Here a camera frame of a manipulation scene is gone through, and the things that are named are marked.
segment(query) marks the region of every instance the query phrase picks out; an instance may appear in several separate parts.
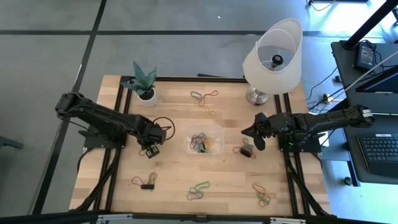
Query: wooden tabletop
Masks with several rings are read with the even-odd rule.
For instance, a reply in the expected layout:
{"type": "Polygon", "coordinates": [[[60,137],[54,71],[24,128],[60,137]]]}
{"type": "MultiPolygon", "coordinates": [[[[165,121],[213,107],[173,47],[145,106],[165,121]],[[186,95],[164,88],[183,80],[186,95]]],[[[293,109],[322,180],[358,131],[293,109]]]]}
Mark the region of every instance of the wooden tabletop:
{"type": "MultiPolygon", "coordinates": [[[[97,103],[114,108],[120,76],[105,75],[97,103]]],[[[129,136],[122,150],[111,210],[128,213],[172,213],[213,215],[292,215],[289,188],[282,153],[276,138],[266,139],[266,150],[254,150],[256,159],[235,154],[232,148],[241,146],[245,138],[241,130],[254,122],[254,115],[263,112],[266,116],[276,114],[274,97],[262,106],[250,105],[245,98],[247,83],[211,82],[155,82],[158,103],[151,108],[141,105],[133,93],[129,113],[141,114],[149,119],[166,116],[175,123],[175,136],[159,147],[160,154],[148,159],[139,155],[136,138],[129,136]],[[194,105],[191,91],[211,93],[206,105],[216,112],[209,116],[203,108],[194,105]],[[190,126],[214,126],[224,129],[224,153],[214,155],[189,155],[185,152],[185,133],[190,126]],[[134,176],[148,181],[151,172],[156,172],[155,190],[141,190],[131,183],[134,176]],[[190,187],[209,181],[204,197],[187,200],[190,187]],[[252,183],[260,183],[271,197],[266,208],[258,205],[252,183]]],[[[126,100],[123,92],[120,111],[126,100]]],[[[293,113],[306,113],[307,104],[300,83],[290,96],[293,113]]],[[[70,208],[79,206],[93,190],[98,181],[104,149],[95,149],[81,162],[73,191],[70,208]]],[[[300,154],[305,183],[317,202],[330,212],[322,170],[319,161],[311,154],[300,154]]],[[[108,186],[104,188],[100,208],[104,208],[108,186]]],[[[296,186],[298,208],[302,201],[296,186]]]]}

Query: keyboard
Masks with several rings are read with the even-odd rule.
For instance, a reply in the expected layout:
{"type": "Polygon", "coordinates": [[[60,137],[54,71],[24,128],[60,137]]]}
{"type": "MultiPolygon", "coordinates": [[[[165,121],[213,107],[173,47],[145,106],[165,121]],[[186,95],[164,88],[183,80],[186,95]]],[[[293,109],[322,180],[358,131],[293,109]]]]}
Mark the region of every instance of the keyboard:
{"type": "Polygon", "coordinates": [[[398,134],[367,134],[357,139],[370,173],[398,177],[398,134]]]}

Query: plastic tub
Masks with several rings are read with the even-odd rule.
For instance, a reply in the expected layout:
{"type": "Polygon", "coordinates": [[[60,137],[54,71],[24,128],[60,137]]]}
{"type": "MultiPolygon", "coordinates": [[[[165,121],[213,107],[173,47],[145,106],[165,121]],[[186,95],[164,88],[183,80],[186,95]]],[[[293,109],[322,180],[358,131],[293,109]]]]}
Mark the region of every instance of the plastic tub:
{"type": "Polygon", "coordinates": [[[224,129],[218,125],[189,126],[185,142],[185,150],[188,154],[217,156],[224,151],[224,129]]]}

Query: silver lamp base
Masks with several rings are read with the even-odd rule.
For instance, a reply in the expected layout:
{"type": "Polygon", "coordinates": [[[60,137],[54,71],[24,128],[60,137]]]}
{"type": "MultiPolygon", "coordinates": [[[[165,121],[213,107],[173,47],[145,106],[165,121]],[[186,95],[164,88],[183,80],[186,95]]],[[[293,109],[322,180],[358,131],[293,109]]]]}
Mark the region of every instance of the silver lamp base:
{"type": "Polygon", "coordinates": [[[250,86],[246,92],[246,99],[254,106],[261,106],[268,100],[268,94],[258,91],[253,86],[250,86]]]}

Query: concrete floor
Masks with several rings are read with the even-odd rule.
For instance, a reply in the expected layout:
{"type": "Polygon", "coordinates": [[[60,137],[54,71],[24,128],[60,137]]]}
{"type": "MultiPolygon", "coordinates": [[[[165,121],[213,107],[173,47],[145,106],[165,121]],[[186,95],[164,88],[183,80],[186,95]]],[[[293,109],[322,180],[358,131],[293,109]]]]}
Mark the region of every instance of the concrete floor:
{"type": "MultiPolygon", "coordinates": [[[[0,30],[91,30],[100,2],[0,0],[0,30]]],[[[326,4],[317,3],[317,7],[326,4]]],[[[317,36],[306,36],[303,40],[302,81],[308,96],[310,88],[336,67],[330,43],[352,34],[378,5],[380,1],[376,0],[368,4],[338,2],[317,12],[305,7],[304,0],[213,0],[205,3],[113,0],[106,5],[99,29],[266,30],[281,19],[294,17],[305,31],[320,31],[317,36]]],[[[394,38],[392,24],[389,15],[368,37],[373,37],[373,42],[383,42],[382,35],[386,37],[386,33],[394,38]]],[[[162,76],[206,73],[241,77],[242,61],[258,38],[240,35],[97,36],[80,92],[96,99],[102,76],[132,75],[133,60],[144,70],[156,65],[162,76]]],[[[0,35],[0,135],[25,144],[23,150],[10,147],[0,150],[2,217],[29,212],[60,124],[53,108],[60,95],[71,90],[87,41],[86,35],[0,35]]],[[[314,89],[310,101],[339,88],[340,84],[327,80],[314,89]]],[[[68,210],[76,163],[83,145],[77,130],[69,126],[44,206],[45,213],[68,210]]],[[[395,214],[398,197],[394,196],[398,186],[347,187],[341,183],[349,175],[345,162],[324,162],[323,173],[333,214],[342,218],[398,223],[395,214]]]]}

